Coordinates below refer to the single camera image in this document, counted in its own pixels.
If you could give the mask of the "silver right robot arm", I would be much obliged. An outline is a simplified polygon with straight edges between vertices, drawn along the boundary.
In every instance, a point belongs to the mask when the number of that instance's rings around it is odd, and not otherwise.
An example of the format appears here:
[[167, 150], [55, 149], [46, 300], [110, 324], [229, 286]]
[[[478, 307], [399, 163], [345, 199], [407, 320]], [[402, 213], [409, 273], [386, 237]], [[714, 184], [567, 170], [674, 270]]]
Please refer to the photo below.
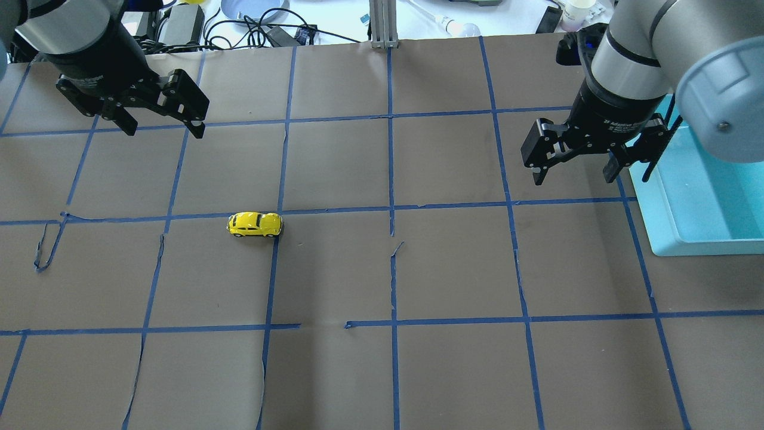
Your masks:
[[609, 154], [606, 182], [637, 162], [647, 182], [681, 125], [720, 160], [761, 162], [762, 44], [761, 1], [620, 1], [557, 45], [584, 81], [565, 122], [535, 120], [523, 165], [542, 185], [557, 164]]

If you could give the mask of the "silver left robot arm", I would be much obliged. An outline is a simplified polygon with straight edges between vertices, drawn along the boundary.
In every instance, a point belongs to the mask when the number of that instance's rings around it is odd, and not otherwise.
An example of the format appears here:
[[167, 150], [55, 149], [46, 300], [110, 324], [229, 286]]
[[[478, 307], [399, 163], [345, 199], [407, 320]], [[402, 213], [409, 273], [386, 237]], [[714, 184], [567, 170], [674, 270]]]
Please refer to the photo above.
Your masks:
[[201, 139], [207, 95], [185, 70], [157, 74], [105, 1], [3, 1], [2, 48], [14, 35], [60, 71], [57, 89], [81, 114], [98, 115], [133, 136], [131, 108], [172, 117]]

